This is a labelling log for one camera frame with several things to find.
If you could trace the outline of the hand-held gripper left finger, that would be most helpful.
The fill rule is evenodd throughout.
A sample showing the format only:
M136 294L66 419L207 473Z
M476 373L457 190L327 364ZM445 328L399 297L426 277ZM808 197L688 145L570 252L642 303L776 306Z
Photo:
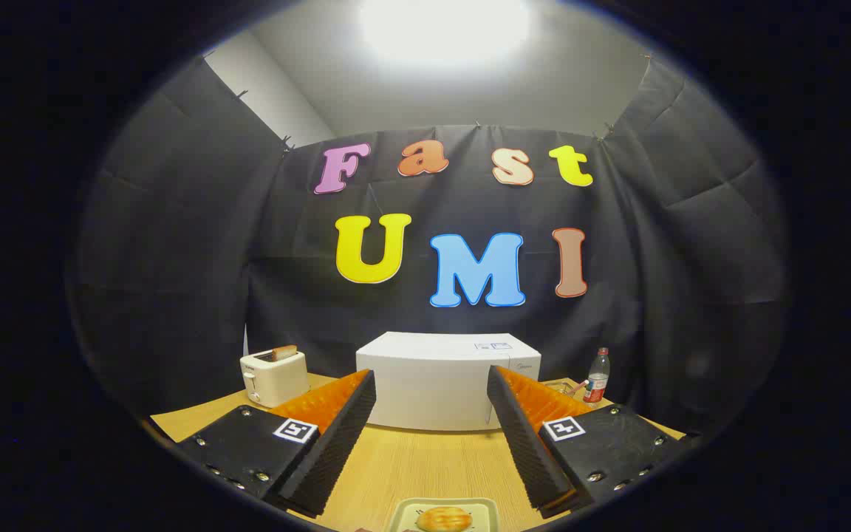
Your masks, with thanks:
M264 411L239 406L176 446L210 475L307 517L324 512L375 406L364 369Z

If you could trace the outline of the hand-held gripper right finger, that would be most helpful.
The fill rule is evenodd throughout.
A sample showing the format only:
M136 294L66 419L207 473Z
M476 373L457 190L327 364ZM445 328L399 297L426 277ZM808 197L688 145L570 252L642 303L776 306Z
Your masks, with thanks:
M492 366L487 394L531 506L541 517L608 504L689 450L628 406L592 408Z

